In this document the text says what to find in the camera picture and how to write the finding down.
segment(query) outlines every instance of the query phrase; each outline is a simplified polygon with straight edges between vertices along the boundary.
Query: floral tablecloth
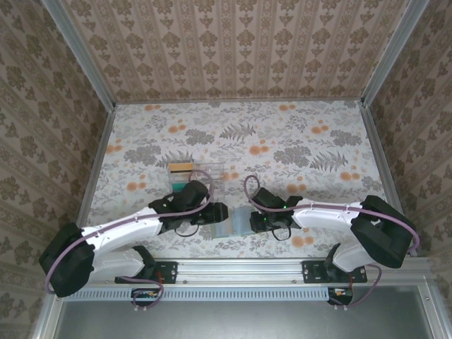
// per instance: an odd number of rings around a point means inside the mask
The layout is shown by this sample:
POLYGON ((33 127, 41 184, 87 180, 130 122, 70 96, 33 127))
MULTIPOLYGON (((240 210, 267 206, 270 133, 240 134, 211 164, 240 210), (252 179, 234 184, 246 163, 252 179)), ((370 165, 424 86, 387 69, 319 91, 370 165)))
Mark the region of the floral tablecloth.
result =
MULTIPOLYGON (((162 198, 170 192, 166 164, 189 158, 225 164, 228 206, 247 204, 242 184, 249 174, 283 199, 384 198, 357 102, 119 105, 88 225, 162 198)), ((212 239, 210 226, 203 226, 190 238, 168 232, 137 243, 156 258, 282 258, 325 256, 344 240, 339 232, 321 229, 295 230, 284 242, 272 234, 212 239)))

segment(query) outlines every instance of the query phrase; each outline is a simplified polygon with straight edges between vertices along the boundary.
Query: patterned wall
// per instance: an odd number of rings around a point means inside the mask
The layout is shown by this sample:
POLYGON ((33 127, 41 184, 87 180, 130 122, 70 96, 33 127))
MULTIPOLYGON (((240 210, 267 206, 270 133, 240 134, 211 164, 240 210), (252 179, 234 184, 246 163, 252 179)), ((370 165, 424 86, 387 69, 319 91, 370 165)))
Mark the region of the patterned wall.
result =
POLYGON ((40 312, 39 255, 75 220, 106 112, 48 12, 0 1, 0 338, 40 312))
POLYGON ((452 1, 429 2, 371 110, 452 310, 452 1))
POLYGON ((408 0, 63 0, 117 102, 359 97, 408 0))

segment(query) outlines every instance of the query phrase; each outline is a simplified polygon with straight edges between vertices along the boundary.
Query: clear container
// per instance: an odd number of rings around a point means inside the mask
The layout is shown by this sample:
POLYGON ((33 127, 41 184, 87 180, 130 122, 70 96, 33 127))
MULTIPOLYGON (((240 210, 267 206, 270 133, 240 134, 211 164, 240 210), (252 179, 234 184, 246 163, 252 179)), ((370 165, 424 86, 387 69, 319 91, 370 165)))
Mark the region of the clear container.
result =
MULTIPOLYGON (((192 165, 193 170, 203 170, 209 173, 213 180, 214 192, 213 201, 214 202, 225 202, 225 165, 222 162, 187 162, 187 168, 192 165)), ((190 169, 184 172, 171 172, 170 166, 168 166, 168 177, 169 185, 171 186, 173 192, 181 191, 185 185, 189 182, 190 169)), ((209 179, 202 173, 193 173, 192 179, 198 180, 203 183, 208 189, 210 188, 209 179)))
POLYGON ((251 212, 254 211, 252 206, 230 208, 228 219, 210 226, 212 238, 228 238, 255 234, 251 230, 251 224, 249 223, 251 212))

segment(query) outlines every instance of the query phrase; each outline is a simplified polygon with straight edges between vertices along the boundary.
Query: cable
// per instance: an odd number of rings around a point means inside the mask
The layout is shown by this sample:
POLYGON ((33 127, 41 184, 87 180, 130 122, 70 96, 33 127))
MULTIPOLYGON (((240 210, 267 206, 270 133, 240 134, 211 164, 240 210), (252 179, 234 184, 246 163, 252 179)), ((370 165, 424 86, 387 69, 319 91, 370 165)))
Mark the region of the cable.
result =
POLYGON ((243 188, 244 188, 244 192, 246 194, 246 197, 248 198, 249 202, 257 207, 259 210, 266 210, 268 212, 287 212, 289 210, 299 210, 299 209, 306 209, 306 208, 325 208, 325 209, 329 209, 329 210, 349 210, 352 212, 359 212, 359 213, 364 213, 367 215, 372 215, 374 217, 378 217, 381 219, 386 219, 389 220, 391 222, 394 222, 400 226, 402 226, 403 228, 405 228, 412 236, 414 239, 414 244, 408 249, 408 252, 415 250, 419 244, 420 244, 420 239, 419 239, 419 235, 416 233, 416 231, 414 231, 410 226, 408 226, 406 223, 404 223, 403 221, 391 217, 390 215, 386 215, 383 213, 379 213, 379 212, 374 212, 372 210, 365 210, 363 208, 358 208, 358 207, 346 207, 346 206, 330 206, 330 205, 324 205, 321 203, 313 203, 313 204, 309 204, 309 205, 298 205, 298 206, 293 206, 293 207, 287 207, 287 208, 267 208, 264 207, 262 205, 259 205, 258 203, 256 203, 253 200, 253 197, 249 194, 248 189, 246 187, 246 183, 248 182, 248 180, 250 179, 255 179, 257 181, 257 190, 258 191, 261 188, 261 183, 259 182, 259 179, 256 175, 249 175, 248 177, 245 178, 245 180, 243 181, 243 188))
POLYGON ((348 288, 350 288, 352 290, 352 295, 353 295, 353 275, 350 274, 350 285, 348 286, 348 288))
MULTIPOLYGON (((163 285, 160 282, 155 281, 155 280, 149 280, 149 279, 135 279, 135 278, 129 278, 129 277, 120 277, 120 278, 124 279, 126 281, 129 281, 131 283, 149 283, 149 284, 157 285, 159 287, 159 289, 160 289, 159 295, 157 296, 157 298, 154 301, 152 301, 152 304, 150 304, 149 306, 144 307, 145 310, 147 308, 154 307, 162 299, 163 292, 165 291, 165 289, 163 288, 163 285)), ((140 306, 138 306, 136 304, 136 298, 137 298, 137 296, 139 296, 143 292, 149 292, 149 291, 147 291, 147 290, 137 290, 137 291, 135 291, 135 294, 133 295, 132 305, 135 306, 135 310, 137 310, 140 307, 140 306)))
POLYGON ((176 233, 177 235, 179 235, 179 236, 182 237, 182 238, 189 238, 189 237, 194 236, 196 233, 198 233, 198 231, 199 231, 199 225, 197 225, 197 226, 198 226, 198 227, 196 228, 196 231, 193 232, 193 233, 191 233, 191 234, 180 234, 180 233, 177 233, 176 229, 174 229, 174 233, 176 233))
POLYGON ((376 269, 379 270, 379 274, 376 277, 374 284, 372 285, 372 287, 370 287, 370 290, 367 291, 367 293, 363 296, 363 298, 361 298, 360 300, 353 302, 351 304, 348 305, 344 305, 342 302, 339 302, 338 300, 330 297, 330 300, 333 300, 336 304, 338 304, 338 306, 342 306, 344 308, 348 308, 348 307, 354 307, 354 306, 358 306, 359 304, 361 304, 371 293, 373 290, 375 290, 375 287, 378 285, 378 283, 380 282, 381 279, 381 274, 383 273, 383 271, 381 270, 381 267, 378 265, 374 265, 373 263, 370 263, 368 266, 374 267, 376 269))
POLYGON ((279 242, 284 242, 284 241, 290 239, 290 237, 292 236, 292 229, 290 227, 288 227, 287 229, 289 230, 289 236, 285 239, 280 239, 280 238, 276 237, 274 228, 271 230, 271 233, 273 234, 273 236, 275 237, 276 240, 278 240, 279 242))
POLYGON ((200 210, 203 210, 205 207, 207 207, 207 205, 213 200, 213 190, 214 190, 214 184, 213 184, 213 179, 212 177, 209 175, 209 173, 201 170, 201 169, 194 169, 193 171, 191 171, 190 176, 189 176, 189 181, 191 181, 191 176, 193 175, 193 173, 198 172, 198 173, 202 173, 205 176, 207 176, 207 178, 209 179, 209 191, 208 191, 208 199, 207 201, 202 205, 199 206, 198 208, 195 208, 194 210, 187 210, 185 212, 178 212, 178 213, 163 213, 163 214, 158 214, 158 213, 154 213, 154 214, 147 214, 147 215, 139 215, 136 217, 132 217, 126 220, 122 220, 122 221, 118 221, 114 224, 111 224, 110 226, 107 226, 106 228, 103 228, 99 231, 95 231, 93 233, 87 234, 84 237, 81 237, 80 239, 77 239, 75 242, 73 242, 72 244, 70 244, 69 246, 67 246, 64 251, 62 251, 62 253, 58 256, 58 258, 55 259, 54 263, 52 264, 52 266, 50 266, 49 271, 47 272, 47 275, 45 276, 45 282, 44 282, 44 287, 45 287, 45 292, 50 294, 50 295, 54 295, 55 292, 52 291, 50 289, 50 278, 52 277, 52 275, 54 274, 54 271, 57 269, 57 266, 61 263, 61 261, 63 260, 63 258, 70 252, 72 251, 72 249, 74 249, 75 247, 77 247, 79 244, 81 244, 82 242, 92 238, 92 237, 98 237, 101 234, 104 234, 105 232, 108 232, 110 230, 113 230, 116 227, 128 224, 129 222, 134 222, 134 221, 138 221, 138 220, 143 220, 143 219, 150 219, 150 218, 168 218, 168 217, 182 217, 185 215, 190 215, 190 214, 194 214, 199 212, 200 210))

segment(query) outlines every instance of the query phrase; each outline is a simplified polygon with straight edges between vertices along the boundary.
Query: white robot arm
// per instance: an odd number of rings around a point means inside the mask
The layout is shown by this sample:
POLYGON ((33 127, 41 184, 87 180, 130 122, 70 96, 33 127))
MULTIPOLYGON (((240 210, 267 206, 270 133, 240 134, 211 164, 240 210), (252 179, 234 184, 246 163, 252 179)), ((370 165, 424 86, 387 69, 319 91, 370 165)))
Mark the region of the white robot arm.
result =
POLYGON ((156 267, 150 253, 144 246, 124 247, 176 230, 183 222, 207 225, 227 219, 227 206, 210 200, 206 186, 193 180, 179 193, 153 201, 127 217, 82 229, 67 224, 39 259, 46 279, 59 297, 77 292, 88 282, 120 282, 123 276, 149 280, 156 267))
POLYGON ((350 204, 318 203, 301 196, 290 196, 284 201, 263 187, 250 196, 246 190, 248 178, 244 181, 245 194, 258 209, 250 218, 253 231, 274 234, 283 228, 291 235, 292 228, 320 227, 348 236, 347 241, 333 246, 324 262, 331 281, 373 262, 399 268, 412 239, 415 238, 415 246, 419 244, 415 226, 377 196, 350 204))
MULTIPOLYGON (((319 204, 316 201, 303 199, 303 204, 319 204)), ((361 203, 344 205, 339 203, 322 203, 330 206, 349 206, 362 208, 361 203)), ((352 220, 356 219, 359 212, 336 210, 326 208, 312 208, 295 210, 292 218, 301 228, 326 228, 344 233, 349 239, 340 244, 333 255, 333 264, 344 272, 351 272, 357 267, 368 265, 375 260, 367 253, 361 243, 353 234, 352 220)))
MULTIPOLYGON (((206 225, 228 218, 227 206, 210 203, 209 193, 202 183, 191 181, 180 193, 153 201, 127 217, 83 229, 73 223, 65 225, 39 260, 47 281, 59 297, 65 297, 87 282, 111 279, 121 282, 122 276, 151 279, 156 262, 149 252, 143 246, 124 247, 176 230, 184 221, 206 225)), ((376 196, 368 196, 360 203, 337 204, 317 203, 301 196, 283 201, 265 188, 260 188, 253 197, 246 189, 245 193, 258 208, 250 217, 254 232, 285 228, 291 233, 292 228, 322 227, 348 236, 346 242, 333 246, 324 261, 324 272, 331 282, 373 262, 401 267, 416 235, 409 220, 376 196)))

